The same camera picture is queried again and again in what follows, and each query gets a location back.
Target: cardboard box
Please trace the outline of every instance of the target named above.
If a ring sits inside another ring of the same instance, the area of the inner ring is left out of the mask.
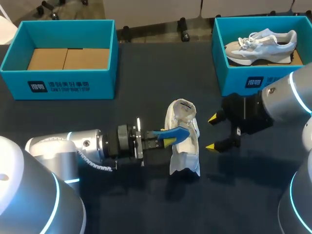
[[[291,64],[257,61],[252,66],[229,63],[224,46],[239,37],[266,28],[276,33],[297,33],[297,48]],[[252,95],[303,65],[312,62],[312,24],[306,16],[229,17],[214,21],[212,53],[222,96],[231,93]]]
[[[113,20],[23,21],[0,72],[16,100],[113,99],[117,58]]]
[[[107,69],[108,59],[109,49],[69,49],[63,69]]]
[[[28,70],[62,70],[67,49],[35,49]]]

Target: white shoelace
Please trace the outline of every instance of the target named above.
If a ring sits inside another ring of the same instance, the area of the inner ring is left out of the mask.
[[[240,48],[242,49],[247,49],[249,48],[251,45],[257,45],[259,44],[259,42],[256,42],[257,37],[253,38],[253,36],[256,33],[250,33],[248,38],[238,38],[238,43],[240,45]]]

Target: gray floor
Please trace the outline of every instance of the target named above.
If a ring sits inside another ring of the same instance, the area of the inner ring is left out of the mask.
[[[56,6],[58,0],[48,2]],[[88,6],[83,5],[80,0],[67,0],[64,5],[55,7],[54,11],[61,20],[98,20],[105,19],[104,7],[102,0],[89,0]],[[18,26],[22,20],[51,20],[50,12],[45,10],[42,17],[39,17],[36,11],[31,12],[14,22],[15,25]],[[206,19],[190,19],[187,20],[187,25],[190,41],[211,40],[211,27]],[[177,32],[177,22],[134,28],[132,34],[133,43],[181,42],[180,34]]]

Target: glowing blue ring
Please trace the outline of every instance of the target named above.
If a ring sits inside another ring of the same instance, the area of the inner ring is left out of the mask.
[[[294,82],[293,82],[293,72],[291,72],[289,74],[289,83],[291,84],[291,88],[292,88],[292,92],[294,94],[294,96],[296,97],[297,101],[300,103],[300,105],[303,107],[303,109],[305,109],[310,115],[312,113],[312,111],[303,103],[303,101],[301,100],[295,86],[294,86]]]
[[[57,178],[55,177],[55,175],[52,173],[53,177],[54,177],[54,180],[55,180],[55,184],[56,184],[56,187],[57,187],[57,196],[55,198],[55,204],[54,204],[54,208],[52,210],[52,213],[51,213],[51,216],[48,220],[48,222],[45,224],[44,228],[42,229],[42,231],[40,232],[40,234],[45,234],[46,231],[49,229],[53,219],[54,219],[54,216],[55,216],[55,213],[57,212],[58,210],[58,206],[59,206],[59,182],[57,180]]]
[[[303,219],[300,217],[300,215],[298,214],[298,211],[296,210],[296,207],[294,206],[293,203],[293,196],[292,196],[292,187],[293,187],[293,179],[294,176],[296,175],[296,173],[293,175],[292,177],[292,181],[291,181],[291,187],[290,187],[290,195],[291,195],[291,202],[292,202],[292,208],[294,210],[294,212],[296,213],[297,217],[299,218],[300,222],[303,224],[303,226],[310,232],[312,233],[312,230],[308,227],[308,225],[303,221]]]
[[[69,140],[70,135],[71,135],[72,133],[73,133],[73,132],[69,132],[69,133],[67,134],[66,140]]]
[[[76,183],[76,182],[79,182],[80,181],[80,179],[78,178],[78,179],[69,179],[69,180],[65,180],[64,182],[66,183],[66,184],[71,184],[71,183]]]

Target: logo on box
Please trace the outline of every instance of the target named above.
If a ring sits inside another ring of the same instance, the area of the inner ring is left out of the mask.
[[[48,92],[43,81],[29,81],[28,85],[33,93],[47,93]]]
[[[263,77],[248,77],[245,88],[260,88]]]

